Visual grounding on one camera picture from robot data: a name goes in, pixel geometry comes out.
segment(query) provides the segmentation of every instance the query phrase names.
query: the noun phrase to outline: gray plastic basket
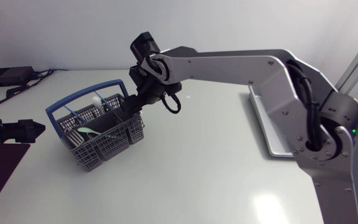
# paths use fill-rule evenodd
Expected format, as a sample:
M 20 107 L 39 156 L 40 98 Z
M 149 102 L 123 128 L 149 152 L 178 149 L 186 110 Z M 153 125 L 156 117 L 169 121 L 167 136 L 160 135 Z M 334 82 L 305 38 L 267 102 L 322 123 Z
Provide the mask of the gray plastic basket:
M 101 114 L 93 105 L 75 111 L 86 120 L 86 123 L 73 114 L 56 120 L 63 132 L 63 143 L 75 156 L 77 164 L 86 171 L 93 170 L 101 165 L 101 160 L 106 161 L 113 158 L 127 149 L 129 144 L 135 144 L 144 138 L 144 124 L 140 114 L 126 118 L 120 109 L 121 103 L 124 102 L 122 95 L 115 94 L 105 100 L 114 108 L 105 114 Z M 67 136 L 81 127 L 90 128 L 102 134 L 93 136 L 79 133 L 86 142 L 75 147 L 67 139 Z
M 59 138 L 74 155 L 77 164 L 86 171 L 95 169 L 101 165 L 101 160 L 116 156 L 127 149 L 129 143 L 134 144 L 143 138 L 144 125 L 140 114 L 124 117 L 121 105 L 125 98 L 120 94 L 102 99 L 102 107 L 105 111 L 103 114 L 93 105 L 71 111 L 71 114 L 58 120 L 53 117 L 53 112 L 81 96 L 114 85 L 119 85 L 124 96 L 128 97 L 122 80 L 111 80 L 72 93 L 45 110 Z M 78 132 L 80 127 L 91 128 L 100 134 L 80 133 Z

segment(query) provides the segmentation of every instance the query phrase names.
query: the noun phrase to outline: cable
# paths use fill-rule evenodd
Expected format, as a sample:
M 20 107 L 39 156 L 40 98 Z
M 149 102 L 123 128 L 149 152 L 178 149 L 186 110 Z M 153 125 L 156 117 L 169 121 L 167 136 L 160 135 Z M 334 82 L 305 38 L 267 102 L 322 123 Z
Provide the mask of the cable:
M 178 99 L 178 97 L 175 95 L 175 94 L 172 94 L 172 99 L 174 100 L 174 102 L 177 104 L 178 106 L 178 109 L 175 111 L 173 109 L 171 109 L 168 104 L 167 104 L 167 101 L 165 101 L 165 96 L 162 96 L 161 97 L 161 101 L 162 103 L 164 104 L 164 106 L 166 107 L 167 110 L 169 110 L 169 112 L 173 113 L 173 114 L 177 114 L 179 113 L 180 109 L 181 109 L 181 104 L 180 104 L 180 101 Z
M 58 70 L 61 70 L 61 71 L 68 71 L 66 69 L 62 69 L 62 68 L 50 68 L 48 70 L 44 70 L 44 71 L 41 71 L 41 72 L 34 72 L 33 75 L 35 75 L 36 78 L 34 78 L 35 80 L 38 80 L 36 81 L 35 83 L 31 84 L 31 85 L 25 85 L 25 86 L 20 86 L 22 87 L 20 91 L 17 91 L 17 92 L 11 92 L 11 91 L 7 91 L 6 93 L 6 98 L 3 99 L 3 100 L 0 100 L 0 104 L 11 99 L 12 97 L 16 96 L 16 95 L 19 95 L 21 94 L 22 92 L 28 90 L 29 88 L 32 88 L 33 86 L 36 86 L 38 85 L 42 80 L 44 80 L 45 78 L 49 77 L 51 74 L 53 74 L 54 72 L 58 71 Z
M 318 151 L 323 146 L 323 139 L 321 137 L 320 131 L 320 116 L 318 114 L 318 102 L 314 97 L 313 89 L 311 87 L 311 82 L 308 77 L 306 77 L 303 72 L 296 66 L 287 64 L 289 70 L 292 74 L 296 75 L 300 83 L 303 85 L 303 88 L 306 92 L 306 108 L 308 110 L 307 115 L 307 128 L 308 128 L 308 138 L 310 144 L 315 151 Z

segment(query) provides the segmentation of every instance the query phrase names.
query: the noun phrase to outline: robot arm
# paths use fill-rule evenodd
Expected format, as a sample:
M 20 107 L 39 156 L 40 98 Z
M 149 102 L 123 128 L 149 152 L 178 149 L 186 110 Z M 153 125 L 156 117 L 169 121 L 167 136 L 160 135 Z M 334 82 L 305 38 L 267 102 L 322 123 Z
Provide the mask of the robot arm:
M 175 93 L 186 79 L 249 85 L 311 176 L 324 222 L 358 223 L 358 102 L 338 93 L 323 74 L 285 50 L 160 52 L 148 32 L 131 50 L 138 61 L 130 70 L 138 95 L 123 104 L 127 113 L 158 100 L 179 112 Z M 165 94 L 177 110 L 168 107 Z

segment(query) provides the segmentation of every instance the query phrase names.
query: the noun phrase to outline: table surface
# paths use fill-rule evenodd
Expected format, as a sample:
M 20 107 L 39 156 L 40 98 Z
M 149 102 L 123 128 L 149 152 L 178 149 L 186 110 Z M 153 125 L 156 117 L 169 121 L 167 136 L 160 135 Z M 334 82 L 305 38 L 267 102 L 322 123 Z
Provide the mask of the table surface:
M 246 86 L 183 82 L 179 114 L 161 102 L 145 106 L 145 138 L 84 172 L 45 108 L 118 78 L 135 93 L 127 70 L 57 72 L 0 105 L 5 123 L 46 125 L 0 193 L 0 223 L 323 222 L 310 177 L 294 160 L 269 156 Z M 8 88 L 0 88 L 0 99 Z M 69 107 L 90 105 L 91 97 Z

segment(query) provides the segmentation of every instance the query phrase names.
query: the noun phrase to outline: utensil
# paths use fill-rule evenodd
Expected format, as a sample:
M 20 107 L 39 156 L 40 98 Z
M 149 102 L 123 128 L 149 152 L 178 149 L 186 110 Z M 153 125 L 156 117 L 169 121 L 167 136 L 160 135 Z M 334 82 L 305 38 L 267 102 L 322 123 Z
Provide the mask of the utensil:
M 68 140 L 71 141 L 71 143 L 73 143 L 73 145 L 75 147 L 78 147 L 80 145 L 82 145 L 85 142 L 85 139 L 75 130 L 73 130 L 72 132 L 67 134 L 67 138 Z
M 78 128 L 77 131 L 81 132 L 81 133 L 93 133 L 93 134 L 102 134 L 102 133 L 99 133 L 97 131 L 94 131 L 90 128 L 86 128 L 86 127 L 82 127 L 82 128 Z M 118 137 L 117 136 L 111 136 L 111 135 L 106 135 L 106 137 L 108 138 L 114 138 L 114 139 L 117 139 Z
M 102 99 L 102 101 L 104 102 L 105 106 L 107 106 L 108 108 L 110 108 L 110 110 L 113 110 L 114 108 L 109 104 L 109 102 L 107 102 L 101 95 L 99 95 L 99 93 L 97 91 L 95 91 L 95 93 Z
M 102 108 L 102 101 L 100 100 L 100 98 L 98 96 L 92 97 L 92 104 L 94 107 L 96 107 L 100 111 L 100 114 L 104 114 L 104 111 Z
M 74 116 L 76 116 L 78 119 L 80 119 L 82 122 L 86 123 L 85 119 L 82 118 L 80 115 L 78 115 L 76 112 L 72 111 L 70 108 L 68 108 L 67 106 L 64 106 L 70 113 L 72 113 Z

